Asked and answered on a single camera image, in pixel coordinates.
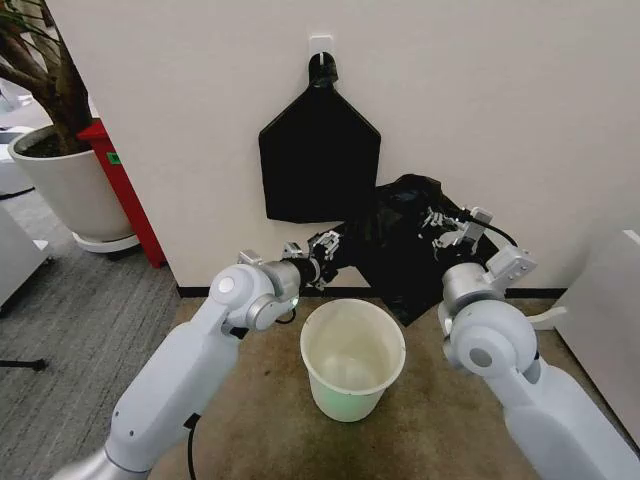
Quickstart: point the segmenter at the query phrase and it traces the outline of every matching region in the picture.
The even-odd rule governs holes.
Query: white bucket
[[[325,303],[309,315],[300,350],[316,405],[339,422],[371,413],[400,375],[406,353],[393,318],[356,299]]]

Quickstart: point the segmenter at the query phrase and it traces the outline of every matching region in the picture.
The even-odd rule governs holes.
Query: green label
[[[116,152],[107,152],[107,158],[109,159],[109,163],[111,165],[122,165],[122,162],[120,162],[120,157],[118,157],[118,154]]]

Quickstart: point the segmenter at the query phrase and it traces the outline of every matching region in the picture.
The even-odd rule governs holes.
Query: soil
[[[78,152],[80,153],[86,152],[87,150],[91,150],[91,146],[86,143],[84,144],[86,148]],[[26,148],[24,151],[20,152],[25,157],[33,157],[33,158],[50,158],[50,157],[59,157],[60,154],[60,141],[56,135],[49,135],[48,137],[43,138],[37,143],[34,143],[30,147]]]

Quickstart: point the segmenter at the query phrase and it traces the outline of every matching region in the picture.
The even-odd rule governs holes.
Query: white plant pot
[[[49,136],[52,129],[48,126],[16,138],[9,145],[9,155],[27,172],[62,223],[85,243],[131,237],[131,224],[93,150],[50,158],[22,155],[29,146]]]

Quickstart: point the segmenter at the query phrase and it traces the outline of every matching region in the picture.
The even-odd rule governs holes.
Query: carpet
[[[435,309],[400,327],[407,345],[404,371],[370,416],[352,424],[324,416],[311,397],[299,336],[306,317],[325,301],[303,298],[294,323],[249,333],[242,341],[236,368],[197,425],[199,479],[538,478],[509,437],[486,385],[445,360]],[[201,302],[182,300],[176,323],[189,320]],[[529,315],[550,305],[513,303]],[[545,359],[573,375],[615,422],[560,337],[538,336]],[[185,443],[167,453],[149,478],[188,479]]]
[[[43,372],[0,368],[0,478],[47,479],[104,443],[119,396],[165,337],[178,306],[169,267],[141,251],[81,250],[37,192],[2,201],[43,265],[5,305],[0,358],[44,357]]]

